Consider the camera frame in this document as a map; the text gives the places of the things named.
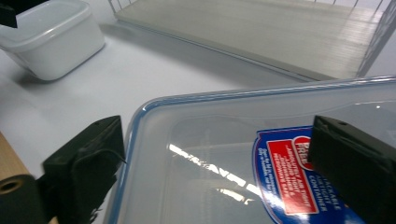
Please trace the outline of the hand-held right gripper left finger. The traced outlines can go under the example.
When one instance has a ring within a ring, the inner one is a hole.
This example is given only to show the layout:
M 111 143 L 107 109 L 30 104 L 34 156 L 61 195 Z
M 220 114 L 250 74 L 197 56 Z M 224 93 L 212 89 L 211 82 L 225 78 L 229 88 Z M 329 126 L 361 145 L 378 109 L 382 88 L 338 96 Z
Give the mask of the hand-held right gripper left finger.
M 91 224 L 125 162 L 121 119 L 97 120 L 43 162 L 46 219 Z

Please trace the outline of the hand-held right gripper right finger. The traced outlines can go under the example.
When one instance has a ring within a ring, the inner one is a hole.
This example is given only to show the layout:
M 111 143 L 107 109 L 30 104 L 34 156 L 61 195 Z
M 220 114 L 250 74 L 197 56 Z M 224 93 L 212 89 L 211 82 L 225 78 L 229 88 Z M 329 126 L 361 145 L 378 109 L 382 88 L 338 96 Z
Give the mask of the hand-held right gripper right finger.
M 366 224 L 396 224 L 396 148 L 339 119 L 314 118 L 308 161 Z

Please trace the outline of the white square plastic container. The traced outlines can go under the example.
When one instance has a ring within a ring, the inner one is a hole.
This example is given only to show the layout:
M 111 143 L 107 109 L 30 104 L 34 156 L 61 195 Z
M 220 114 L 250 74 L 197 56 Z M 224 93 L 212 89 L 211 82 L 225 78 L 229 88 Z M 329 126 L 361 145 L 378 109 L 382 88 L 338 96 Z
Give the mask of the white square plastic container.
M 49 0 L 0 25 L 0 49 L 41 80 L 54 80 L 88 60 L 105 44 L 91 7 L 82 0 Z

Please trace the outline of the clear container with blue seal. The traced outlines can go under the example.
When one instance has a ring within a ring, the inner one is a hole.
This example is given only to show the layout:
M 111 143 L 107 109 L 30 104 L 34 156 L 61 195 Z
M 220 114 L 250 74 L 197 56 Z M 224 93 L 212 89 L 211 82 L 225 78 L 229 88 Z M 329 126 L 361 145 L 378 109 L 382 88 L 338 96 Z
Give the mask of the clear container with blue seal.
M 396 76 L 143 105 L 105 224 L 363 224 L 307 161 L 318 115 L 396 147 Z

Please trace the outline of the white wire shelf rack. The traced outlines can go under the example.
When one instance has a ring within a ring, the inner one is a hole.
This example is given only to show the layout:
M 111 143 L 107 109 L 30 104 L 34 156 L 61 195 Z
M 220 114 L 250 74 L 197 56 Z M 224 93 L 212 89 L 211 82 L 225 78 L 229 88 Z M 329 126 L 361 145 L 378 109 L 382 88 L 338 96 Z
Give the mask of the white wire shelf rack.
M 133 25 L 314 80 L 363 77 L 396 0 L 108 0 Z

